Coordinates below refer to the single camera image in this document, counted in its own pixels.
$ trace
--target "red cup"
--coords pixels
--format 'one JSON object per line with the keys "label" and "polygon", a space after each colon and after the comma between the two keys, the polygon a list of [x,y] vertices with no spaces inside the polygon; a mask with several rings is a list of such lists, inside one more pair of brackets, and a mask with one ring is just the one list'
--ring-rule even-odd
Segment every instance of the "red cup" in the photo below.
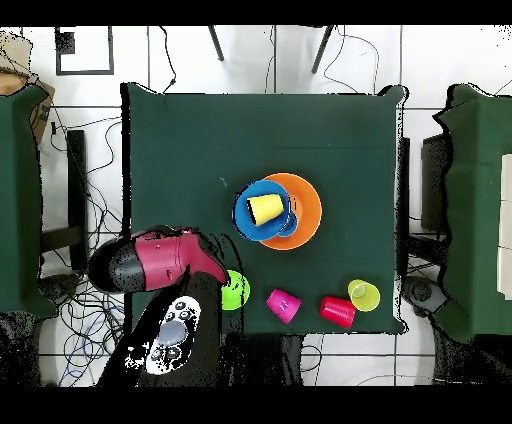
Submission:
{"label": "red cup", "polygon": [[350,328],[356,315],[356,307],[350,300],[326,296],[320,306],[320,315],[343,328]]}

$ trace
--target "cardboard box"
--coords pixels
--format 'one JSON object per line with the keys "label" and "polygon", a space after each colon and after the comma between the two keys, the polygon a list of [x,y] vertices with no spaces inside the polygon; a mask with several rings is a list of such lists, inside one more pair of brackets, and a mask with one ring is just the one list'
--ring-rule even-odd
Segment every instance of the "cardboard box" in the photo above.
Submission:
{"label": "cardboard box", "polygon": [[27,77],[0,72],[0,95],[10,96],[27,83]]}
{"label": "cardboard box", "polygon": [[20,90],[27,83],[35,84],[48,93],[48,97],[39,103],[30,115],[30,126],[34,133],[34,138],[36,139],[37,144],[40,144],[43,139],[46,124],[48,123],[48,114],[50,113],[55,89],[50,85],[41,82],[35,74],[30,78],[27,78],[20,75],[0,72],[0,95],[10,96]]}
{"label": "cardboard box", "polygon": [[26,38],[0,31],[0,71],[30,76],[31,51],[32,43]]}

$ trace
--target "green tablecloth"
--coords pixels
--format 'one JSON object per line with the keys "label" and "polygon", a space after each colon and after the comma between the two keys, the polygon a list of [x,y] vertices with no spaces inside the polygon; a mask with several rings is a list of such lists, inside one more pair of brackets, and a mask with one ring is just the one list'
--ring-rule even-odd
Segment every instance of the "green tablecloth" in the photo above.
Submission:
{"label": "green tablecloth", "polygon": [[[398,333],[393,317],[396,107],[385,95],[202,95],[128,84],[132,231],[155,224],[227,234],[251,283],[247,333]],[[310,181],[323,215],[315,236],[291,251],[243,239],[231,221],[236,193],[276,172]],[[234,255],[225,265],[237,270]],[[355,278],[381,292],[350,330],[319,315],[323,296],[347,298]],[[265,299],[280,288],[302,299],[289,325]],[[134,295],[138,319],[148,294]],[[223,325],[230,315],[223,313]]]}
{"label": "green tablecloth", "polygon": [[446,333],[512,334],[512,301],[497,291],[502,156],[512,153],[512,100],[454,88],[440,120],[453,144],[446,175],[452,240],[443,286],[450,300],[435,315]]}
{"label": "green tablecloth", "polygon": [[29,84],[0,96],[0,312],[55,316],[55,305],[38,289],[41,178],[30,114],[46,97]]}

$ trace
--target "blue bowl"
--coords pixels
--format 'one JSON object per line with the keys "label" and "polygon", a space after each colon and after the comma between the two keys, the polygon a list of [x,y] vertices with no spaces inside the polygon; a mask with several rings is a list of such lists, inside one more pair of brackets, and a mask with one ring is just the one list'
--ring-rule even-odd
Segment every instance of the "blue bowl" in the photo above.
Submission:
{"label": "blue bowl", "polygon": [[[256,226],[252,222],[247,199],[249,197],[264,196],[265,194],[279,194],[283,202],[284,211],[281,215],[271,219],[265,224]],[[251,241],[265,241],[275,237],[284,228],[290,215],[290,198],[284,187],[274,181],[260,180],[249,184],[243,189],[233,205],[233,223],[237,231]]]}

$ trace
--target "pink cup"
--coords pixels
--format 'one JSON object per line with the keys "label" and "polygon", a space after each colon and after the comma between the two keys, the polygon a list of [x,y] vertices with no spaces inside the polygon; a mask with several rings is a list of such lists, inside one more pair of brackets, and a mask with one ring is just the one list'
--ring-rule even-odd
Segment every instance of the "pink cup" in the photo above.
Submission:
{"label": "pink cup", "polygon": [[299,310],[300,303],[300,299],[279,289],[274,289],[267,299],[267,306],[285,324],[288,324],[295,316]]}

